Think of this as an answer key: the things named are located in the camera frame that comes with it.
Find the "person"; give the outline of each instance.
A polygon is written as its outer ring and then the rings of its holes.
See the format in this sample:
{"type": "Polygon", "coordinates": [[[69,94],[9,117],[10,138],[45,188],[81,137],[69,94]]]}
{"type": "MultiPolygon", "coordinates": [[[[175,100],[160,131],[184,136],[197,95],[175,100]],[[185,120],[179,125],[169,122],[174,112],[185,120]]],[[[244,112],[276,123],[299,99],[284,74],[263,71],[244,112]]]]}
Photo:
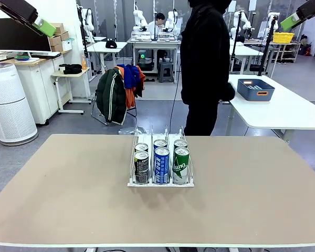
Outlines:
{"type": "Polygon", "coordinates": [[[158,37],[159,30],[163,28],[165,19],[166,18],[163,15],[163,13],[157,13],[155,22],[151,21],[148,24],[148,31],[151,33],[152,39],[154,39],[154,35],[156,36],[155,38],[158,37]]]}
{"type": "Polygon", "coordinates": [[[220,100],[235,90],[229,79],[229,33],[223,20],[231,0],[188,0],[191,16],[182,32],[182,100],[188,105],[185,135],[211,135],[220,100]]]}

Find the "man in white shirt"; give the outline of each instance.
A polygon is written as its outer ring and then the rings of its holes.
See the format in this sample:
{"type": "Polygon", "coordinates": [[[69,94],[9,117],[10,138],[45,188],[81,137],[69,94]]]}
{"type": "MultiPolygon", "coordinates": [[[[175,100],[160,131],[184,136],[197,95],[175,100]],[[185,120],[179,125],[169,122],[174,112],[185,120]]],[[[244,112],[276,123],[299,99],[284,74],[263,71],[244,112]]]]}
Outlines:
{"type": "Polygon", "coordinates": [[[157,13],[156,21],[151,21],[148,24],[148,31],[151,33],[152,39],[154,38],[157,39],[159,31],[163,29],[164,21],[165,21],[165,16],[163,15],[163,13],[157,13]]]}

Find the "gray basket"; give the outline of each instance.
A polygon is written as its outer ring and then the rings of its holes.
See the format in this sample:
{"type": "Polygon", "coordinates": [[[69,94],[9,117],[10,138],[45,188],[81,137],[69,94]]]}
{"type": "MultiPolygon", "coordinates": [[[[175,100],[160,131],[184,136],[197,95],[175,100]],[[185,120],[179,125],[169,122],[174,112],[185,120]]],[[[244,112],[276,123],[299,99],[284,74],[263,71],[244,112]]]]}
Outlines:
{"type": "Polygon", "coordinates": [[[247,101],[270,101],[275,88],[259,79],[239,79],[238,93],[247,101]]]}

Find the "white wall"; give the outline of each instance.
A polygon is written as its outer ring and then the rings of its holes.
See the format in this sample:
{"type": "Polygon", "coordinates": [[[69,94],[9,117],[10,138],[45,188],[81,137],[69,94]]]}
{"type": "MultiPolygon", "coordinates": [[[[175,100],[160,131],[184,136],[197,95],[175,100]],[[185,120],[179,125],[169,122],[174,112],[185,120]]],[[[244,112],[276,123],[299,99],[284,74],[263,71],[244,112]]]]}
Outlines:
{"type": "MultiPolygon", "coordinates": [[[[81,56],[83,55],[83,43],[80,33],[79,18],[76,8],[76,0],[26,0],[33,5],[38,15],[49,23],[63,23],[65,30],[69,32],[69,36],[74,38],[72,43],[72,51],[65,54],[65,62],[67,64],[81,64],[81,56]]],[[[8,16],[0,10],[0,18],[8,18],[8,16]]],[[[83,80],[72,80],[72,92],[75,97],[83,97],[85,88],[83,80]]]]}
{"type": "Polygon", "coordinates": [[[304,23],[302,34],[308,36],[308,43],[311,44],[311,54],[315,54],[315,17],[307,20],[304,23]]]}

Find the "dark green jacket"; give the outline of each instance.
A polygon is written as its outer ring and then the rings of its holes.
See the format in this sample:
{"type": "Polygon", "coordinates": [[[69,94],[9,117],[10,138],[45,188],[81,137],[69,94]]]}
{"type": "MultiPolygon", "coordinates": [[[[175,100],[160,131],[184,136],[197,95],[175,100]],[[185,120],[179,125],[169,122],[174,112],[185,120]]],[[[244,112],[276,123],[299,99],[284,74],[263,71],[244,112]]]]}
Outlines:
{"type": "Polygon", "coordinates": [[[117,69],[108,70],[99,80],[96,90],[97,107],[106,122],[122,125],[126,116],[126,90],[117,69]]]}

